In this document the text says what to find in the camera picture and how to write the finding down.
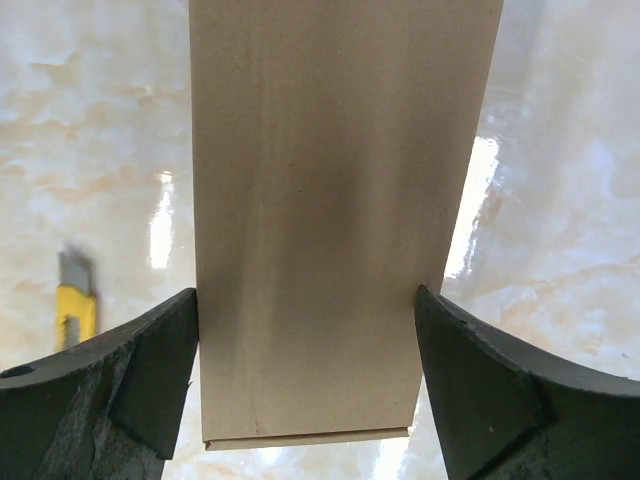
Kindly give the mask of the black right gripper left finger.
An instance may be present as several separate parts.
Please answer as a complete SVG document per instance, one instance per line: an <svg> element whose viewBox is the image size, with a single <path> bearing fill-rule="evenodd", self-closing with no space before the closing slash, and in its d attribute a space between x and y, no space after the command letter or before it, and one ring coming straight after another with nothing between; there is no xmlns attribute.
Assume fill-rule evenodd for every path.
<svg viewBox="0 0 640 480"><path fill-rule="evenodd" d="M1 374L4 479L158 479L198 345L186 288L136 319Z"/></svg>

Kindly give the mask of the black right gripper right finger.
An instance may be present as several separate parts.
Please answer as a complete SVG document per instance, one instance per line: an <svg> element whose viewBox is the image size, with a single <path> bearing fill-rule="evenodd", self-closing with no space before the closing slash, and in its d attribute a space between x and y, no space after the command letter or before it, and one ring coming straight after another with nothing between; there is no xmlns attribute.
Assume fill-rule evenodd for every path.
<svg viewBox="0 0 640 480"><path fill-rule="evenodd" d="M546 352L426 286L414 316L449 478L638 478L638 382Z"/></svg>

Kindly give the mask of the yellow utility knife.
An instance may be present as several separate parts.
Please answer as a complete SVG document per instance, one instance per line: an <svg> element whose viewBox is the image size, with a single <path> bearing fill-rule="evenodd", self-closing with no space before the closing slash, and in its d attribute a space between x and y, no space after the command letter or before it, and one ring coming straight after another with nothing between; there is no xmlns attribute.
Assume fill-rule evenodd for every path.
<svg viewBox="0 0 640 480"><path fill-rule="evenodd" d="M64 248L58 253L56 288L56 350L82 343L97 332L97 294L93 264L81 251Z"/></svg>

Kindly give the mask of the brown cardboard express box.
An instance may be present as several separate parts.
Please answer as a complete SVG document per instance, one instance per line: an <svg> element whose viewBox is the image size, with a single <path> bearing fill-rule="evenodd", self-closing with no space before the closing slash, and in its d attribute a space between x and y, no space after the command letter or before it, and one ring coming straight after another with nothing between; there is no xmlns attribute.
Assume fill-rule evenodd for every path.
<svg viewBox="0 0 640 480"><path fill-rule="evenodd" d="M189 5L202 436L403 436L498 1Z"/></svg>

